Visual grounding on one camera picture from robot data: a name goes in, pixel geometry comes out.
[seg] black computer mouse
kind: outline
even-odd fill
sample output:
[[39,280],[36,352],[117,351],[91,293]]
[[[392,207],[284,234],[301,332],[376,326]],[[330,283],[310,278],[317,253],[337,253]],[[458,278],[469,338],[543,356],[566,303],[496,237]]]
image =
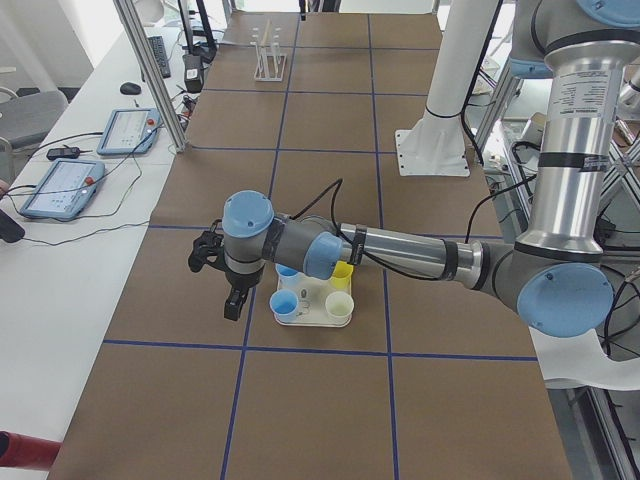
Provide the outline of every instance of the black computer mouse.
[[139,95],[142,88],[137,83],[125,82],[120,85],[120,93],[123,95]]

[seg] white table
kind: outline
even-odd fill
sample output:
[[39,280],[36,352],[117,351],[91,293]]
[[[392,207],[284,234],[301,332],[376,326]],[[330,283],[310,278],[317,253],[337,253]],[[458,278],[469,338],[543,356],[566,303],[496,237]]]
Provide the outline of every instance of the white table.
[[[172,73],[165,84],[169,95],[176,95],[184,71],[179,30],[149,29],[147,34],[164,37]],[[125,81],[141,85],[142,94],[120,94]],[[43,143],[102,131],[111,111],[134,107],[134,99],[141,107],[154,106],[129,41],[122,35]],[[95,149],[98,137],[64,143]],[[168,133],[160,129],[152,149],[137,156],[142,178],[112,217],[60,224],[24,220],[7,199],[0,208],[23,225],[27,237],[48,242],[145,222],[171,168],[170,147]],[[35,184],[42,178],[50,166],[46,150],[29,161],[14,185]],[[121,159],[102,160],[110,170]],[[137,174],[127,160],[107,177],[83,214],[113,211]],[[24,198],[16,199],[18,206]],[[0,430],[63,439],[145,231],[145,226],[125,228],[57,247],[0,242]],[[0,468],[0,477],[31,480],[45,478],[46,473]]]

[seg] office chair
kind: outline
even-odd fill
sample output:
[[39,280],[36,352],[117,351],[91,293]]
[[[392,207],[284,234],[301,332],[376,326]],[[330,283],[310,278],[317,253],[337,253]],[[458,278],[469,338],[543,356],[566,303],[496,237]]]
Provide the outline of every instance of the office chair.
[[[0,73],[11,71],[15,69],[0,68]],[[9,97],[0,100],[0,149],[11,177],[5,180],[12,182],[16,177],[13,152],[42,142],[69,103],[59,90],[18,97],[13,90],[0,87],[0,93]]]

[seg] keyboard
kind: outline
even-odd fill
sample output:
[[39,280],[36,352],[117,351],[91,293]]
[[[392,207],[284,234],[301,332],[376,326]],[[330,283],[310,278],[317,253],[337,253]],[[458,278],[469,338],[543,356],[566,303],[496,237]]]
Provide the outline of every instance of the keyboard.
[[162,78],[169,78],[171,76],[171,70],[169,69],[169,59],[167,58],[167,52],[164,49],[164,40],[160,36],[147,38],[149,39],[149,44],[151,45],[153,56],[156,58],[158,67],[160,67]]

